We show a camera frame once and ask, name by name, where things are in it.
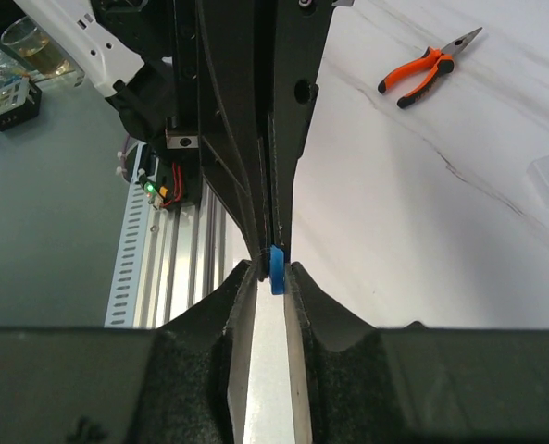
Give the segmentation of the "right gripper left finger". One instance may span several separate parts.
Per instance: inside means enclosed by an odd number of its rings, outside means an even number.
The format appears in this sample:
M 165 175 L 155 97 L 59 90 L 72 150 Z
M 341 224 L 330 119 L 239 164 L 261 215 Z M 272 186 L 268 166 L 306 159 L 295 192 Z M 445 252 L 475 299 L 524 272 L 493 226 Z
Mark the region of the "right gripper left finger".
M 228 385 L 256 271 L 156 329 L 0 327 L 0 443 L 239 442 Z

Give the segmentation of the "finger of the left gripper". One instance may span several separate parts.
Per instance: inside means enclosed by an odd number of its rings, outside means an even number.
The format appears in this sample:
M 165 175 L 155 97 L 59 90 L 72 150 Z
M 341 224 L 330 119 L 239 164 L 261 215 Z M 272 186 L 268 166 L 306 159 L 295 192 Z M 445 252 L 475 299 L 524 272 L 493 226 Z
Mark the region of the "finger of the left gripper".
M 331 24 L 331 1 L 279 1 L 268 110 L 271 243 L 291 259 L 293 182 L 318 96 L 317 77 Z

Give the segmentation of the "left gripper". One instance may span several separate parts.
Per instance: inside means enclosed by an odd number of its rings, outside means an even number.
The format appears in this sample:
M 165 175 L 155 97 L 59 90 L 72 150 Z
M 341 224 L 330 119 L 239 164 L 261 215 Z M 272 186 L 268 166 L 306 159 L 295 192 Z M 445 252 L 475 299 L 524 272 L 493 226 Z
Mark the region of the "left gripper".
M 168 133 L 198 134 L 197 27 L 201 32 L 200 132 L 216 157 L 206 179 L 240 229 L 257 277 L 268 275 L 266 117 L 272 69 L 269 1 L 92 1 L 97 22 L 140 56 L 107 101 L 125 130 L 164 162 L 187 149 Z

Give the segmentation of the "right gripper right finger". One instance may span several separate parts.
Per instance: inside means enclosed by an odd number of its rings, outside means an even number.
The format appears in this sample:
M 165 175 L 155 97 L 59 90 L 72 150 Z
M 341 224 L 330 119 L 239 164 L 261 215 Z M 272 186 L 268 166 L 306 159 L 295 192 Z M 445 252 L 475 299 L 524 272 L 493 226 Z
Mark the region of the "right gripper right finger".
M 549 330 L 374 327 L 287 270 L 317 443 L 549 443 Z

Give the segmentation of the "blue fuse table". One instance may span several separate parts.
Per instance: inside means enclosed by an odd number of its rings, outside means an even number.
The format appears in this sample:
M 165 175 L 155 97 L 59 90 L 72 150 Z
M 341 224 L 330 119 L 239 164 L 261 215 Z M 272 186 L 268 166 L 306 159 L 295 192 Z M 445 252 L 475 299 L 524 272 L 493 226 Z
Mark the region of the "blue fuse table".
M 269 252 L 269 281 L 273 295 L 285 292 L 285 256 L 284 251 L 272 245 Z

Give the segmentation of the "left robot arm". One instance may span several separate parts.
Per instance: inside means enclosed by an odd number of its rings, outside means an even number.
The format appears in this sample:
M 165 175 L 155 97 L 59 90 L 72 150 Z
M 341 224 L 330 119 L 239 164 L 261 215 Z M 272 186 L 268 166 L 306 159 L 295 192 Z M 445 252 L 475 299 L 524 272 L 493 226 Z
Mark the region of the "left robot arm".
M 318 95 L 332 1 L 22 1 L 168 158 L 173 130 L 275 290 L 290 261 L 293 181 Z

